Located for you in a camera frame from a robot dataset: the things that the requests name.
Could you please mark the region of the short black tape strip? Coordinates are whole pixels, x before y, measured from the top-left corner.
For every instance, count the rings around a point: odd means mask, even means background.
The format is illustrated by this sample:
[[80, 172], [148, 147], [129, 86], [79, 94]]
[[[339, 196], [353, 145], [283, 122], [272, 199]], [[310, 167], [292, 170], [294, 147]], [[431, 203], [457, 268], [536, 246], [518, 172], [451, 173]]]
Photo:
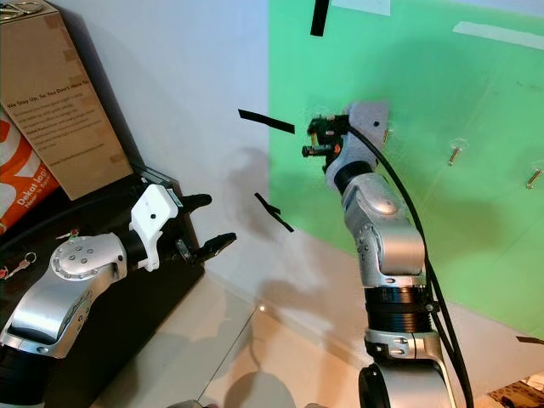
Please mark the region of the short black tape strip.
[[310, 25], [310, 35], [314, 37], [323, 37], [326, 30], [327, 15], [332, 0], [314, 0], [312, 7], [312, 19]]

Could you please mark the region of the green screen sheet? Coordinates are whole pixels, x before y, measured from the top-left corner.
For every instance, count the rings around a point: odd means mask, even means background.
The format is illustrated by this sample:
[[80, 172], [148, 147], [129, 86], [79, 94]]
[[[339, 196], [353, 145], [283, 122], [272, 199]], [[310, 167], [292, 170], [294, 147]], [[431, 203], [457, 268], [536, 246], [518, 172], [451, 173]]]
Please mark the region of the green screen sheet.
[[[421, 215], [444, 294], [544, 339], [544, 50], [453, 32], [458, 22], [544, 37], [544, 17], [450, 0], [392, 0], [391, 16], [333, 7], [310, 35], [314, 0], [269, 0], [269, 201], [297, 230], [352, 252], [307, 126], [359, 100], [386, 99], [383, 153]], [[447, 166], [450, 140], [469, 147]]]

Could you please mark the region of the black low table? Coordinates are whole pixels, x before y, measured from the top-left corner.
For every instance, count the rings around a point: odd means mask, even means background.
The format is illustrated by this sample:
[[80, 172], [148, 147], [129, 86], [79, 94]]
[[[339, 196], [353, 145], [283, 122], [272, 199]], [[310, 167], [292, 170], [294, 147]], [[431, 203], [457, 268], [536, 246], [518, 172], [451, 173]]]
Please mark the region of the black low table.
[[[173, 178], [139, 166], [77, 201], [52, 194], [3, 234], [4, 267], [28, 252], [37, 261], [1, 282], [1, 408], [92, 408], [202, 279], [205, 265], [174, 251], [176, 223], [201, 247], [190, 212], [164, 225], [160, 267], [137, 267], [146, 252], [129, 229], [131, 209], [151, 184], [182, 196]], [[73, 228], [77, 238], [57, 240]]]

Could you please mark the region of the long black tape strip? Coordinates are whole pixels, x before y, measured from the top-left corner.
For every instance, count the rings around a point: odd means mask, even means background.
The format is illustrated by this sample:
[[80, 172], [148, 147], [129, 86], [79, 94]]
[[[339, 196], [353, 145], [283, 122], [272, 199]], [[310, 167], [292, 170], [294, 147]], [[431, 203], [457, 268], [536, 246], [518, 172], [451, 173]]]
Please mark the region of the long black tape strip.
[[241, 109], [238, 109], [238, 114], [240, 114], [241, 119], [261, 123], [269, 126], [269, 128], [275, 128], [277, 131], [282, 131], [285, 133], [295, 133], [296, 131], [294, 124], [284, 122], [279, 119], [273, 119], [271, 116], [265, 116], [264, 114]]

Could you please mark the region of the crossed black tape strips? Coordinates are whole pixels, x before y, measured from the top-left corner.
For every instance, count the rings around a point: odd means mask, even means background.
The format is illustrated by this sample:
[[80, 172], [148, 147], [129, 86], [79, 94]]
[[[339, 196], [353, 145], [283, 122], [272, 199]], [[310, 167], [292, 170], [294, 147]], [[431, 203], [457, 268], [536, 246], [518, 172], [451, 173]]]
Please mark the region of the crossed black tape strips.
[[267, 199], [265, 199], [264, 196], [260, 195], [259, 193], [256, 193], [255, 197], [261, 203], [261, 206], [264, 207], [265, 211], [267, 211], [267, 213], [271, 215], [271, 217], [275, 218], [275, 220], [279, 222], [285, 230], [288, 230], [288, 232], [295, 232], [295, 229], [293, 229], [291, 225], [288, 224], [288, 222], [285, 222], [283, 220], [282, 211], [278, 207], [275, 207], [271, 205], [271, 203], [268, 203]]

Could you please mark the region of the orange and white bag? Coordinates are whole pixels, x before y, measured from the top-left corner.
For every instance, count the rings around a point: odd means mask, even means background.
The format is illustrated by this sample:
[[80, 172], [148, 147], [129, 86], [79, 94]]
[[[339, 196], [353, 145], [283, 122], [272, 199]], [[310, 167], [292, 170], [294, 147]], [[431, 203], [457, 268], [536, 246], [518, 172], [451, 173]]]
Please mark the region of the orange and white bag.
[[0, 164], [0, 229], [5, 233], [60, 183], [4, 112], [0, 116]]

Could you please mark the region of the tall printed cardboard box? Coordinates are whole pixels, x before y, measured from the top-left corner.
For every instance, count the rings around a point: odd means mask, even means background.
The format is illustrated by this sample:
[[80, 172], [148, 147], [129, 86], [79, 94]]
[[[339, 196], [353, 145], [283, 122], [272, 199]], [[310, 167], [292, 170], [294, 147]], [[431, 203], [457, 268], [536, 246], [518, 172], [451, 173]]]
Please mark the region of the tall printed cardboard box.
[[61, 12], [0, 22], [0, 104], [71, 198], [133, 174]]

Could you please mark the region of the white tape strip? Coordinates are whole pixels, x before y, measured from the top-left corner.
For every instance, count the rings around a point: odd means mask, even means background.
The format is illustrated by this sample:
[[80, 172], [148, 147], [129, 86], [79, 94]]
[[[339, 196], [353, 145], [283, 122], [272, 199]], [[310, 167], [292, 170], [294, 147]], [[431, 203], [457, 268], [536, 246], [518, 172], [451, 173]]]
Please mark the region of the white tape strip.
[[518, 44], [518, 46], [532, 49], [544, 49], [544, 37], [531, 32], [508, 30], [495, 25], [486, 25], [473, 22], [458, 22], [452, 28], [453, 32], [473, 37], [494, 40], [494, 42]]
[[331, 0], [331, 5], [347, 10], [391, 16], [392, 0]]

